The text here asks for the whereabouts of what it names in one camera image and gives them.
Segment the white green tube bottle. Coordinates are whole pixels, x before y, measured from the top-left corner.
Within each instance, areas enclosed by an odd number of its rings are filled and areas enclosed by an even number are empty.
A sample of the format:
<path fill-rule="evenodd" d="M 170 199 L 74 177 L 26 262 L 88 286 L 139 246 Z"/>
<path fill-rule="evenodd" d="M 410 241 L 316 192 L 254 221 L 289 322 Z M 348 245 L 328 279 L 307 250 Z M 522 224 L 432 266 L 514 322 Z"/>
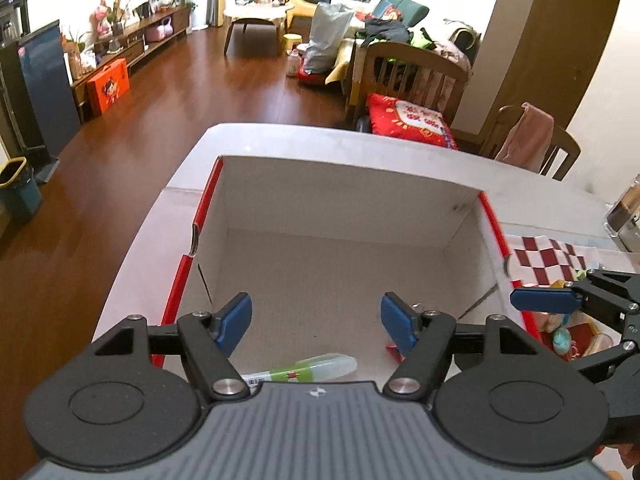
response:
<path fill-rule="evenodd" d="M 326 353 L 289 366 L 245 374 L 242 378 L 251 387 L 262 382 L 333 382 L 355 373 L 357 368 L 358 362 L 353 356 Z"/>

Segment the glass jar dark liquid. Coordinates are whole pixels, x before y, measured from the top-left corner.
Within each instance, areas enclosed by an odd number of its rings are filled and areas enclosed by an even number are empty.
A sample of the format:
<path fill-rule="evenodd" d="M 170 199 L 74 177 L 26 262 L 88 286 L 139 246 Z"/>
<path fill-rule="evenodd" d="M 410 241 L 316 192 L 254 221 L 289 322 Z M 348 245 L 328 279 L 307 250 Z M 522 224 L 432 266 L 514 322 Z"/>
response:
<path fill-rule="evenodd" d="M 628 252 L 640 252 L 639 208 L 640 174 L 637 174 L 608 211 L 604 220 L 604 227 L 608 234 L 619 240 Z"/>

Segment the red checkered table mat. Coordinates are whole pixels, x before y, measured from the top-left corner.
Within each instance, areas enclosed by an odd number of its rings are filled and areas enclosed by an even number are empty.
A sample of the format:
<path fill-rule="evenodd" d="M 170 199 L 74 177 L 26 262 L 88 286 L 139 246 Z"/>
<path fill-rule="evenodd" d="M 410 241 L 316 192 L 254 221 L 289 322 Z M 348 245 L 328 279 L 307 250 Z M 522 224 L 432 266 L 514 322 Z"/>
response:
<path fill-rule="evenodd" d="M 508 275 L 515 286 L 560 288 L 569 281 L 581 280 L 591 269 L 630 273 L 639 271 L 639 255 L 636 252 L 628 254 L 628 252 L 577 246 L 545 235 L 508 235 L 506 242 L 510 249 Z M 550 313 L 525 312 L 523 314 L 525 322 L 529 324 L 529 333 L 538 337 L 541 342 L 540 329 L 546 314 Z M 605 327 L 603 323 L 596 322 L 614 339 L 614 344 L 620 342 L 620 335 Z"/>

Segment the red cardboard box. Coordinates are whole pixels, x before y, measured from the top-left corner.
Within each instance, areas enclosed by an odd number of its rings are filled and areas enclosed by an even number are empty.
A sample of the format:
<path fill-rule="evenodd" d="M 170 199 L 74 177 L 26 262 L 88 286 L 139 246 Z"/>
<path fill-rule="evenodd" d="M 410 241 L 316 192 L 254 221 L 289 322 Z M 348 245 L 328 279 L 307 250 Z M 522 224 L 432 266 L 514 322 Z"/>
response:
<path fill-rule="evenodd" d="M 439 178 L 308 160 L 217 159 L 163 322 L 250 296 L 250 327 L 232 353 L 241 373 L 341 353 L 355 378 L 382 384 L 396 367 L 380 303 L 469 324 L 510 304 L 506 239 L 487 196 Z"/>

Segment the chair with pink towel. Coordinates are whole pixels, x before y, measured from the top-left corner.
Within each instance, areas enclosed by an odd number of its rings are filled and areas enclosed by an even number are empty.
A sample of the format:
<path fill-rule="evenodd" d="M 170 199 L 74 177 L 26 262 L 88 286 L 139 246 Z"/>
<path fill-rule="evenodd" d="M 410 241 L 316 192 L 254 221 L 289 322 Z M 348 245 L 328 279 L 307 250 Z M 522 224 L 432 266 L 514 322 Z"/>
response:
<path fill-rule="evenodd" d="M 582 154 L 554 118 L 530 103 L 498 110 L 480 156 L 562 181 Z"/>

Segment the red printed cushion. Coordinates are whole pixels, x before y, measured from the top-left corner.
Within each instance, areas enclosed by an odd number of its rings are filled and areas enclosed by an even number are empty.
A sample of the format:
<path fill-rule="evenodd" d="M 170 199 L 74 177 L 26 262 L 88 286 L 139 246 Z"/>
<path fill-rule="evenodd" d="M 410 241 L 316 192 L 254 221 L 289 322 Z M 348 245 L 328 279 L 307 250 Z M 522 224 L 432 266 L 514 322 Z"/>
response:
<path fill-rule="evenodd" d="M 457 148 L 442 114 L 436 110 L 377 93 L 368 95 L 367 108 L 372 132 L 377 136 Z"/>

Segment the teal trash bin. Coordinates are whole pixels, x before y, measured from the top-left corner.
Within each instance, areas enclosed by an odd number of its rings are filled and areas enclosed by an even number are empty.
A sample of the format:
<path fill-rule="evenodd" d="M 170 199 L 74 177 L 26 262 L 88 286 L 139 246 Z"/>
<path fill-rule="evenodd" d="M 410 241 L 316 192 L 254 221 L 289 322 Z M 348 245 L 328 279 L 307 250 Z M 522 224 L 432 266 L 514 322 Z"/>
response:
<path fill-rule="evenodd" d="M 11 158 L 1 168 L 0 194 L 13 220 L 26 223 L 34 218 L 42 196 L 25 157 Z"/>

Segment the wooden dining chair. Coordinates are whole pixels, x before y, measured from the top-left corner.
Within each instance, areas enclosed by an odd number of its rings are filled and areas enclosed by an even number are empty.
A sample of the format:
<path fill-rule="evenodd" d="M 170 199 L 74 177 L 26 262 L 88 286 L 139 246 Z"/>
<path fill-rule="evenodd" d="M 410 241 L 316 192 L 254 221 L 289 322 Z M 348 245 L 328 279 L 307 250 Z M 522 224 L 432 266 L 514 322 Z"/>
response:
<path fill-rule="evenodd" d="M 367 115 L 372 94 L 390 96 L 434 110 L 451 126 L 470 80 L 470 70 L 436 51 L 382 41 L 363 48 L 364 58 L 352 126 Z"/>

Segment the dark blue appliance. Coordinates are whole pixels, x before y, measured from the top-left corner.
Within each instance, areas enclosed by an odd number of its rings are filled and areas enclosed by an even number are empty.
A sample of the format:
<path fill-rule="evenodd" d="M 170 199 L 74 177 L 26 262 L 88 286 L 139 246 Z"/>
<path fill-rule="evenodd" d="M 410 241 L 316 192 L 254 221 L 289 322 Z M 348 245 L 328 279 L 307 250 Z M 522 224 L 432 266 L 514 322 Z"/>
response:
<path fill-rule="evenodd" d="M 58 156 L 80 128 L 60 22 L 51 22 L 25 36 L 18 57 L 40 136 L 49 153 Z"/>

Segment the orange gift box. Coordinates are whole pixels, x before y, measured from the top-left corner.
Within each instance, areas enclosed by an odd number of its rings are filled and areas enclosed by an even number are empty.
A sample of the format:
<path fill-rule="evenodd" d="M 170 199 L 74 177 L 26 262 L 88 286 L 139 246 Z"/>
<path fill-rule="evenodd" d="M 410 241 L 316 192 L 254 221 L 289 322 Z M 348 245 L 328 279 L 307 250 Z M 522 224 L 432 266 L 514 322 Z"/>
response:
<path fill-rule="evenodd" d="M 92 114 L 102 115 L 130 89 L 127 63 L 124 58 L 105 65 L 87 80 L 86 91 Z"/>

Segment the wooden tv console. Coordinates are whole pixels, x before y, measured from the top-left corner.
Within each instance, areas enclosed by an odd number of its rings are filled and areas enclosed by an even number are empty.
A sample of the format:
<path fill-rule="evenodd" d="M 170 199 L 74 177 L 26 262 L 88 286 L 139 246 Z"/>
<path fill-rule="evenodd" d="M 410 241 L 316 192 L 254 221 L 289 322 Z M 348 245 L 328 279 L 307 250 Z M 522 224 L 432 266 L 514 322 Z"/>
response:
<path fill-rule="evenodd" d="M 97 42 L 98 50 L 93 51 L 96 67 L 70 85 L 80 122 L 83 124 L 94 116 L 88 91 L 88 81 L 92 77 L 120 58 L 125 60 L 128 73 L 131 74 L 155 51 L 186 36 L 190 14 L 188 6 L 172 6 L 125 27 L 119 36 L 106 37 Z"/>

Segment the white plastic bag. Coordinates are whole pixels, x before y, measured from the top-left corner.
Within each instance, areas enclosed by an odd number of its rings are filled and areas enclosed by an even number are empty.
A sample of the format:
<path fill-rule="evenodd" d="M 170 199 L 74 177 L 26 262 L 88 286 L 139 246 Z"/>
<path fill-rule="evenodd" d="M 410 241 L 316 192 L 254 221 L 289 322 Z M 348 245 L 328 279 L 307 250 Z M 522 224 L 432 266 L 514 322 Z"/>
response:
<path fill-rule="evenodd" d="M 354 11 L 344 4 L 318 4 L 311 20 L 309 44 L 304 55 L 303 70 L 306 73 L 323 74 L 333 67 L 353 16 Z"/>

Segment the oval coffee table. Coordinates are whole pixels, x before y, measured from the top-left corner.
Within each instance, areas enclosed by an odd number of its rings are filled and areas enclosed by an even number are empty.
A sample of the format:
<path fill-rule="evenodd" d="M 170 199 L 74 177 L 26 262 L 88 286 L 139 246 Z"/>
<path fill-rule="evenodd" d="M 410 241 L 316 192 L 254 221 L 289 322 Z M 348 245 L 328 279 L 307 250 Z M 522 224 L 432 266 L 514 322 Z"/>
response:
<path fill-rule="evenodd" d="M 232 4 L 224 9 L 224 19 L 228 23 L 226 40 L 224 40 L 224 55 L 227 55 L 231 37 L 235 26 L 248 25 L 271 26 L 276 31 L 276 53 L 282 52 L 282 39 L 286 29 L 288 12 L 293 9 L 292 3 L 283 6 L 273 4 L 250 2 L 247 4 Z"/>

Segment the yellow giraffe toy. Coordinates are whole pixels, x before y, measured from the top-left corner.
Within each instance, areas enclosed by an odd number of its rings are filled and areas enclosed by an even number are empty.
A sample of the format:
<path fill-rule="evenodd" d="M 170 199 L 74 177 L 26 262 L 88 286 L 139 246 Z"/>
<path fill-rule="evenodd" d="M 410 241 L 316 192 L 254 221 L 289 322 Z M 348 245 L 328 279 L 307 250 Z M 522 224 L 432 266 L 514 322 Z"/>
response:
<path fill-rule="evenodd" d="M 306 0 L 288 0 L 286 11 L 286 28 L 292 26 L 294 18 L 312 18 L 317 5 Z"/>

